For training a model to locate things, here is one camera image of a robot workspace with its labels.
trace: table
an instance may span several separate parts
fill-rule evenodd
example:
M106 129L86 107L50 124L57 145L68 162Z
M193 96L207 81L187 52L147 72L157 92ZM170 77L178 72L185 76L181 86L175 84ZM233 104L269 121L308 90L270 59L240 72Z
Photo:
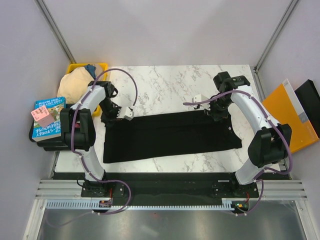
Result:
M138 87L135 116L194 111L183 102L190 102L197 94L211 97L218 93L213 78L228 71L230 76L244 75L258 97L249 65L181 65L181 66L117 66L129 72ZM134 85L126 74L110 72L109 80L119 90L113 101L123 107L131 106L135 98ZM100 117L93 119L96 141L94 148L106 172L234 172L248 159L248 146L254 133L240 109L229 107L232 127L242 140L242 148L218 152L155 157L130 162L103 163L105 126ZM55 167L56 173L83 173L79 158L71 151L61 151Z

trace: blue cloth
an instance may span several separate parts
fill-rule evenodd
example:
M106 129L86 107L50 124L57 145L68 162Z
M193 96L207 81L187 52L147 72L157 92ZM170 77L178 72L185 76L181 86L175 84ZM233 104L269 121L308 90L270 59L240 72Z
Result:
M96 79L97 76L96 76L96 73L95 73L95 71L96 71L96 67L95 66L93 66L91 64L88 64L88 65L85 65L84 68L85 68L85 70L88 71L88 73L91 75L91 77L93 77L93 79Z

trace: gray floor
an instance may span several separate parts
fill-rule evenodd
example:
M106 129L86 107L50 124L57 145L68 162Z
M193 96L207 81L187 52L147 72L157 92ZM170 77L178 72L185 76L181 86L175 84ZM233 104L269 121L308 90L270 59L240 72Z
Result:
M59 225L84 210L47 211ZM109 216L86 215L59 229L42 223L45 240L304 240L294 202L261 202L248 216L219 211L128 210Z

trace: blue book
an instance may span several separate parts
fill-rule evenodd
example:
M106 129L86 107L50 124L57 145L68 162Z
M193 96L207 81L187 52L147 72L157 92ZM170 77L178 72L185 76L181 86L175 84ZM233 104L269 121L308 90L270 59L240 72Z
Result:
M36 101L34 109L41 106L46 106L53 116L54 122L46 127L41 127L34 121L32 139L36 142L61 136L60 111L66 107L66 99L62 96Z

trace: black cloth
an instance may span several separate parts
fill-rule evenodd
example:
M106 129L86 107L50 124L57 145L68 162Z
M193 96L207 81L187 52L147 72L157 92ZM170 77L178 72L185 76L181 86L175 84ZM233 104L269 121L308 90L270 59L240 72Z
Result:
M135 117L107 127L104 163L118 163L182 154L238 149L241 139L232 129L231 116L214 122L203 111Z

